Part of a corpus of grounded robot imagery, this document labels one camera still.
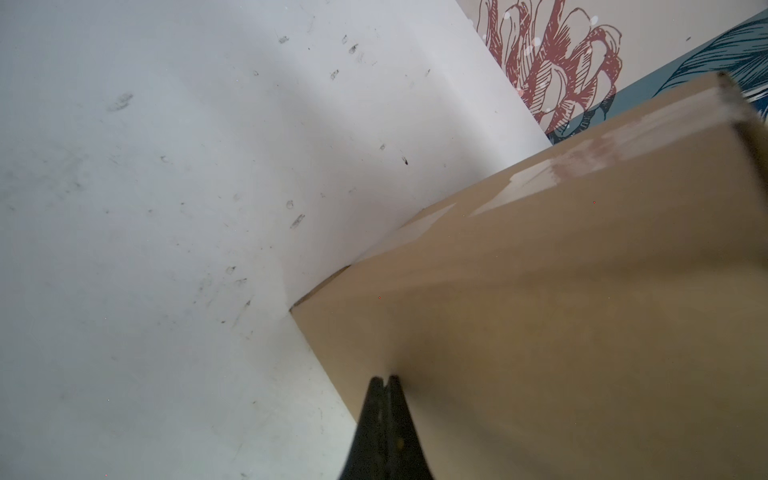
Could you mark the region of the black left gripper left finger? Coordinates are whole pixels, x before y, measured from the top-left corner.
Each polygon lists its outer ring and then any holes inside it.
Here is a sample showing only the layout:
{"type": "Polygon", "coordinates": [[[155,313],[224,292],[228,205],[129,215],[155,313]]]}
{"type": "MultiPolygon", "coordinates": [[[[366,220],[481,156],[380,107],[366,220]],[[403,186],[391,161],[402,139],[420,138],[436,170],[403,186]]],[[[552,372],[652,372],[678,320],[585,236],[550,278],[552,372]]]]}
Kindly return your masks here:
{"type": "Polygon", "coordinates": [[[383,436],[384,381],[373,377],[368,385],[341,480],[384,479],[386,446],[383,436]]]}

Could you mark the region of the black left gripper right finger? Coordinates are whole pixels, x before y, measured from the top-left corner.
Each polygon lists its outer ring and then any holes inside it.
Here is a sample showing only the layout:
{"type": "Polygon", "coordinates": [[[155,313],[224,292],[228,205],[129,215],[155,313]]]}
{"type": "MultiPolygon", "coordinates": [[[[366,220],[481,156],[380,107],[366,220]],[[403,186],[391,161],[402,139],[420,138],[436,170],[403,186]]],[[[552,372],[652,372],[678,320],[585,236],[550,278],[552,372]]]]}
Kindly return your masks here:
{"type": "Polygon", "coordinates": [[[389,480],[433,480],[398,376],[385,386],[385,473],[389,480]]]}

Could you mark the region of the brown cardboard express box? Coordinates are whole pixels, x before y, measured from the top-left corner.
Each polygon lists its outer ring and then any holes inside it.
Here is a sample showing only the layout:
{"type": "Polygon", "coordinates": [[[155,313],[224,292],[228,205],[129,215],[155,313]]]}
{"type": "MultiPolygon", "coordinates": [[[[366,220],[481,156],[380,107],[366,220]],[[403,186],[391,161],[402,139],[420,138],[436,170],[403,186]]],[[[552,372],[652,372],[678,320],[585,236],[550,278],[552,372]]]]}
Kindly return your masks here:
{"type": "Polygon", "coordinates": [[[434,479],[763,479],[766,127],[704,75],[423,210],[291,313],[357,423],[399,377],[434,479]]]}

